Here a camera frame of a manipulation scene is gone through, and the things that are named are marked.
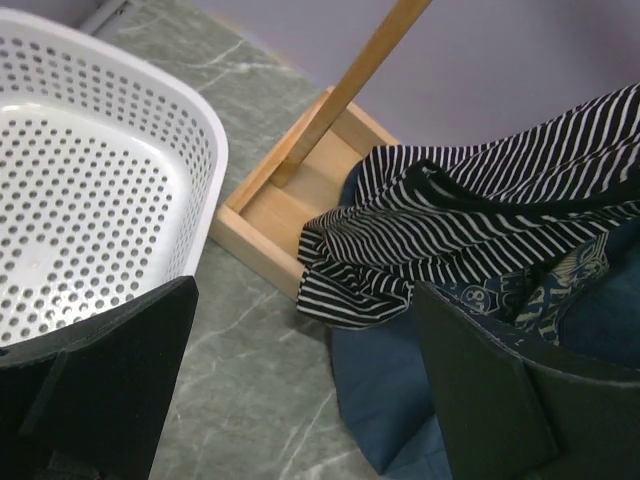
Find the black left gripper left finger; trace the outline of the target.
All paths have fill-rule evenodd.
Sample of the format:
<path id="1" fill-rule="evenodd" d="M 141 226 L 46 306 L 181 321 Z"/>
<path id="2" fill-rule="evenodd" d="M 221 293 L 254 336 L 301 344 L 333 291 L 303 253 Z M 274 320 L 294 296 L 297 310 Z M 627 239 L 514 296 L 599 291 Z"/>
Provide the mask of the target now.
<path id="1" fill-rule="evenodd" d="M 103 313 L 1 348 L 1 476 L 55 457 L 89 479 L 146 479 L 198 302 L 182 276 Z"/>

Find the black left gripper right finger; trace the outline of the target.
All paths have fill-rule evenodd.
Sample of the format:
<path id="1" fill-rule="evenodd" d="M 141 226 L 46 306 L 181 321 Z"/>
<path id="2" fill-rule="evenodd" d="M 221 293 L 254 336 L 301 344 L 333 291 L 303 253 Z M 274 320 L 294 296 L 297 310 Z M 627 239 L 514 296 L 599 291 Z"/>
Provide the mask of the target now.
<path id="1" fill-rule="evenodd" d="M 413 309 L 454 478 L 638 478 L 638 371 L 473 315 L 426 284 Z"/>

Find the black white striped tank top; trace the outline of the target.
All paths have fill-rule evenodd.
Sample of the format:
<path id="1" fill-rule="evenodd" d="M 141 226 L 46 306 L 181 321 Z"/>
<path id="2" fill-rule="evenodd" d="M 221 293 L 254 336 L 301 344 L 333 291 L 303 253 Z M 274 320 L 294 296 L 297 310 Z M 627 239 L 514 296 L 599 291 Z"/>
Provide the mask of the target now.
<path id="1" fill-rule="evenodd" d="M 419 282 L 473 283 L 561 257 L 639 214 L 639 88 L 466 147 L 380 146 L 355 197 L 302 228 L 297 309 L 362 329 Z"/>

